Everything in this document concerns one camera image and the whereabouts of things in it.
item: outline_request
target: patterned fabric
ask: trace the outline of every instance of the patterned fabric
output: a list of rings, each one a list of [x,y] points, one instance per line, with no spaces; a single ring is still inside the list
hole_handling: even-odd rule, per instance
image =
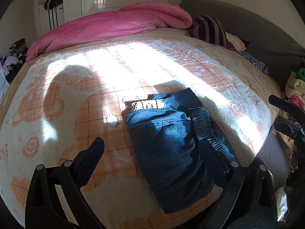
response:
[[[243,56],[246,60],[248,60],[251,64],[253,64],[256,68],[258,68],[262,73],[266,75],[269,74],[269,67],[262,61],[257,60],[250,53],[245,51],[237,51],[237,53]]]
[[[36,165],[74,159],[97,136],[105,141],[105,153],[81,192],[108,229],[170,229],[214,203],[222,192],[217,186],[189,208],[165,214],[142,177],[126,125],[129,104],[187,87],[218,121],[241,164],[250,164],[269,132],[268,106],[184,36],[181,41],[103,42],[39,58],[16,91],[0,131],[0,194],[14,217],[24,225]],[[63,208],[75,222],[68,205]]]
[[[186,36],[227,47],[225,28],[215,17],[205,15],[197,17]]]

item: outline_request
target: gray headboard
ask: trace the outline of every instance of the gray headboard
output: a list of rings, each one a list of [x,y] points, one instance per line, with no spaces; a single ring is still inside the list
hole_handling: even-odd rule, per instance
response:
[[[305,50],[272,22],[244,8],[217,0],[182,0],[193,19],[216,17],[225,30],[250,42],[247,52],[269,66],[269,75],[285,89],[291,71],[303,67]]]

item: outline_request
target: folded clothes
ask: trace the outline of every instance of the folded clothes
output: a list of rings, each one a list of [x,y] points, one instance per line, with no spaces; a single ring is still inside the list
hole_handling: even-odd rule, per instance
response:
[[[12,51],[14,51],[16,48],[21,47],[22,44],[24,44],[24,43],[25,43],[25,39],[24,39],[24,38],[22,38],[22,39],[16,41],[14,44],[12,44],[12,45],[10,46],[10,53],[12,53]]]
[[[143,176],[164,212],[173,213],[206,197],[215,184],[200,157],[196,134],[207,139],[230,161],[236,157],[228,140],[191,89],[175,94],[156,94],[153,99],[162,99],[166,107],[154,108],[154,103],[149,101],[151,106],[142,106],[147,109],[133,111],[126,118]],[[192,108],[200,108],[197,114],[203,128],[197,132],[192,120],[198,116],[191,118],[191,113],[198,110]]]
[[[305,82],[301,79],[296,79],[295,72],[291,72],[290,78],[287,81],[287,85],[289,88],[296,89],[302,95],[305,95]]]
[[[11,55],[11,56],[12,56],[13,54],[19,55],[19,54],[23,53],[23,52],[25,51],[25,49],[26,49],[26,45],[25,45],[25,43],[23,43],[20,47],[15,48],[13,51],[11,51],[11,52],[10,52],[10,55]]]
[[[305,81],[305,68],[300,68],[296,73],[296,78]]]

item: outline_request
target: striped pillow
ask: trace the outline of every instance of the striped pillow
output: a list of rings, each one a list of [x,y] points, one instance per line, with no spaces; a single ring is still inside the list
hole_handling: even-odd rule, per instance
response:
[[[215,17],[207,15],[199,16],[193,20],[193,24],[186,36],[225,48],[228,43],[224,26]]]

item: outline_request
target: pink comforter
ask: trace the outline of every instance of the pink comforter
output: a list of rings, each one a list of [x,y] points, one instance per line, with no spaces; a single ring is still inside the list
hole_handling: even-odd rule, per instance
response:
[[[191,16],[178,6],[158,2],[134,3],[119,11],[95,13],[67,22],[43,34],[29,48],[27,60],[34,59],[41,53],[145,33],[157,27],[185,30],[191,25]]]

